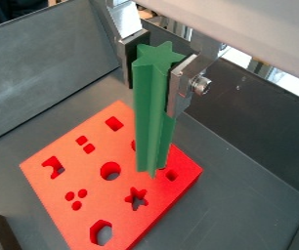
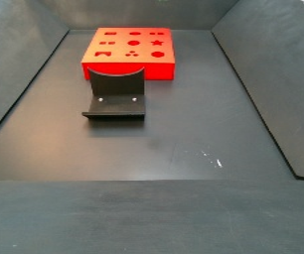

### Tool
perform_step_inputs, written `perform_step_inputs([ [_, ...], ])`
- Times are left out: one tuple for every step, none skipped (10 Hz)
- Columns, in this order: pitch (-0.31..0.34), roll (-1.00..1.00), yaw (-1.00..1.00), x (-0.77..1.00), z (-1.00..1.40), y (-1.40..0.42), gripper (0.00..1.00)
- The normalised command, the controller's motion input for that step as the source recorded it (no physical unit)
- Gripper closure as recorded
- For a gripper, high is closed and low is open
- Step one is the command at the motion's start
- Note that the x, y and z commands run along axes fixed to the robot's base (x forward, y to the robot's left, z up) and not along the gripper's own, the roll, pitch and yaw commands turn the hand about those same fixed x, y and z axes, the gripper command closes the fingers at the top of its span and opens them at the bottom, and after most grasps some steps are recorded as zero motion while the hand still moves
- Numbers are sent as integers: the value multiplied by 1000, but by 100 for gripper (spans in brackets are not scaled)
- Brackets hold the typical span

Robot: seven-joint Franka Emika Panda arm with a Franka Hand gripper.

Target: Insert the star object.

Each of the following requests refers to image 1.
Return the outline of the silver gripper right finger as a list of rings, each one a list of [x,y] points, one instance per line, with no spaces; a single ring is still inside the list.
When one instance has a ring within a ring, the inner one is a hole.
[[[190,105],[194,94],[202,96],[209,90],[206,69],[220,56],[221,43],[197,30],[192,33],[190,48],[196,51],[170,70],[166,115],[176,118]]]

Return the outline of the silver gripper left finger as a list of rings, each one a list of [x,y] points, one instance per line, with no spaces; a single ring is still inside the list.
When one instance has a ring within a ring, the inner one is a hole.
[[[124,72],[124,83],[132,89],[132,62],[137,57],[137,45],[149,42],[149,32],[142,28],[137,5],[132,0],[105,0],[105,3]]]

